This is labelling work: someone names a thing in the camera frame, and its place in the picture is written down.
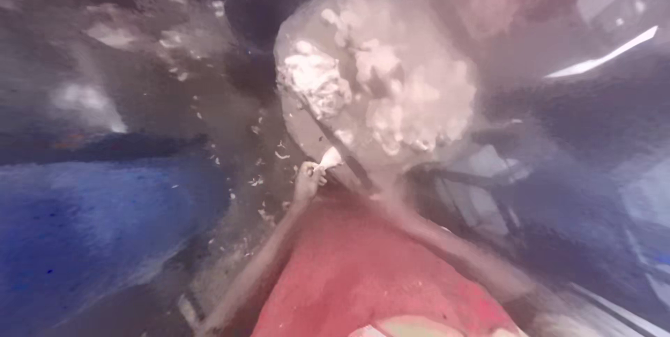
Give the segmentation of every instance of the debris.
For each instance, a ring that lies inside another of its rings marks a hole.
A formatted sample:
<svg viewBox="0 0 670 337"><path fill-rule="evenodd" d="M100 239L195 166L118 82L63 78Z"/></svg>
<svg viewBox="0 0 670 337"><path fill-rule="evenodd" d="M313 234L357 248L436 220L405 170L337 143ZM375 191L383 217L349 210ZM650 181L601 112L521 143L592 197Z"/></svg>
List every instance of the debris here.
<svg viewBox="0 0 670 337"><path fill-rule="evenodd" d="M247 183L251 184L252 187L263 185L263 176L258 175L258 179L251 179L251 181L247 181Z"/></svg>
<svg viewBox="0 0 670 337"><path fill-rule="evenodd" d="M280 159L289 159L289 158L291 157L291 155L281 156L281 155L280 155L279 153L277 153L276 151L275 151L275 155L277 155L277 158L280 158Z"/></svg>
<svg viewBox="0 0 670 337"><path fill-rule="evenodd" d="M321 163L319 163L319 166L317 168L321 167L324 170L327 170L329 168L336 167L343 163L344 161L342 161L342 156L340 155L340 152L337 151L335 147L331 147L325 154L323 154Z"/></svg>
<svg viewBox="0 0 670 337"><path fill-rule="evenodd" d="M335 136L347 147L354 143L354 133L351 130L335 130Z"/></svg>
<svg viewBox="0 0 670 337"><path fill-rule="evenodd" d="M260 214L261 218L266 222L274 223L275 221L275 217L268 215L268 213L266 213L264 209L259 209L258 214Z"/></svg>
<svg viewBox="0 0 670 337"><path fill-rule="evenodd" d="M277 67L281 84L304 98L317 120L337 116L352 98L338 61L304 40L293 49Z"/></svg>

